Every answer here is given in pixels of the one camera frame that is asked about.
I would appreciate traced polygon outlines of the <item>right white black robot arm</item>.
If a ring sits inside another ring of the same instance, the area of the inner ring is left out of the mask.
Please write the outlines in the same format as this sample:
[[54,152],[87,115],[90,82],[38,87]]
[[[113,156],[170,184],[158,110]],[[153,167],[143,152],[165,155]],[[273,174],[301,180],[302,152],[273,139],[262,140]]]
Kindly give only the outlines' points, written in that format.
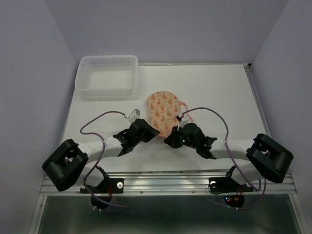
[[248,181],[266,179],[282,183],[293,160],[293,154],[266,134],[254,139],[226,141],[204,135],[194,123],[174,127],[164,143],[173,149],[187,146],[205,159],[240,159],[243,166],[234,165],[224,177],[214,179],[215,187],[236,190]]

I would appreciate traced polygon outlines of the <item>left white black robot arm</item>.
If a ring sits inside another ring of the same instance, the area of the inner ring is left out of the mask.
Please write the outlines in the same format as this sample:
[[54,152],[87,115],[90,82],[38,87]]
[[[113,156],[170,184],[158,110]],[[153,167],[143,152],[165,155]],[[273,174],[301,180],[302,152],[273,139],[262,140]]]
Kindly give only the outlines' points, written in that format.
[[42,169],[56,189],[63,192],[75,184],[82,184],[89,172],[85,166],[106,157],[119,157],[130,153],[139,143],[147,143],[159,131],[144,119],[136,119],[128,129],[107,139],[76,143],[72,139],[64,141],[43,163]]

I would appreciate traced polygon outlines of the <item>floral orange laundry bag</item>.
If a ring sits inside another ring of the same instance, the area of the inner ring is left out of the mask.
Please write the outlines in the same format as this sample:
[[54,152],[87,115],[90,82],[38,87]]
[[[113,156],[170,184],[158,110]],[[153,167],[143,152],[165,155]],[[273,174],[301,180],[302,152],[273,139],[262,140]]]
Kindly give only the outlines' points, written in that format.
[[186,103],[180,101],[176,95],[169,91],[152,93],[147,98],[146,103],[150,113],[148,122],[159,131],[158,136],[161,138],[168,137],[173,127],[179,125],[176,116],[183,111],[188,111]]

